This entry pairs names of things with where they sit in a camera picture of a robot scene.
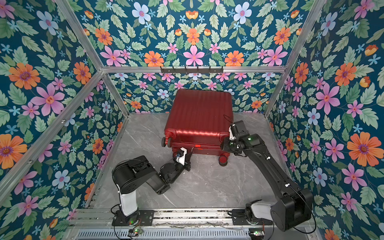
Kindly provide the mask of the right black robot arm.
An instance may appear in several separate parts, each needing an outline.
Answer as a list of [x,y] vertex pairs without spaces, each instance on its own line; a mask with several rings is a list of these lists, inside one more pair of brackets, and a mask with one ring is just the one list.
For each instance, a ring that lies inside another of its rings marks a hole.
[[255,200],[242,212],[232,212],[250,224],[260,220],[272,221],[285,232],[313,218],[314,196],[309,189],[301,189],[281,168],[270,154],[264,140],[257,134],[250,135],[243,121],[234,122],[230,135],[221,144],[222,150],[236,156],[249,158],[261,171],[270,185],[276,202]]

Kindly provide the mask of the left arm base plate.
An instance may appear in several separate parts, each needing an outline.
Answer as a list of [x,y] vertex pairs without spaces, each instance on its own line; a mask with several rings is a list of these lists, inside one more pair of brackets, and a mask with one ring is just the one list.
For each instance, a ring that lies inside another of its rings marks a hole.
[[112,222],[113,227],[151,226],[154,220],[154,210],[137,210],[129,216],[117,210]]

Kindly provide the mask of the red hard-shell suitcase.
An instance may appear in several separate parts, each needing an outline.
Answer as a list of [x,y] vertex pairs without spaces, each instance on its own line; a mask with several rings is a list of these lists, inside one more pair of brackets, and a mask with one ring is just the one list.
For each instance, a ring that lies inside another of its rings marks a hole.
[[229,137],[233,120],[230,93],[180,89],[165,126],[162,147],[171,148],[173,153],[185,148],[194,154],[218,156],[224,167],[230,153],[222,150],[221,144]]

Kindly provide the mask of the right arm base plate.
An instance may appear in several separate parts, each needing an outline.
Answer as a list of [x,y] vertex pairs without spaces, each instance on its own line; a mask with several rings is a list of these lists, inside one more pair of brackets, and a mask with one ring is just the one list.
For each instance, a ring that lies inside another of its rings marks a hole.
[[248,209],[232,209],[228,211],[234,226],[249,225],[249,226],[272,226],[273,222],[266,219],[256,218],[251,210]]

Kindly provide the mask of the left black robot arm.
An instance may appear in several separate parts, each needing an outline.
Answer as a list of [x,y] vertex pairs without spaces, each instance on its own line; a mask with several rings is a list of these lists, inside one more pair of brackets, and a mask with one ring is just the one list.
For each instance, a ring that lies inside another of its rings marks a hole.
[[184,171],[191,170],[192,154],[191,150],[178,149],[159,171],[145,156],[117,164],[112,170],[112,178],[119,193],[120,213],[126,218],[138,213],[137,189],[143,184],[148,184],[158,195],[169,190]]

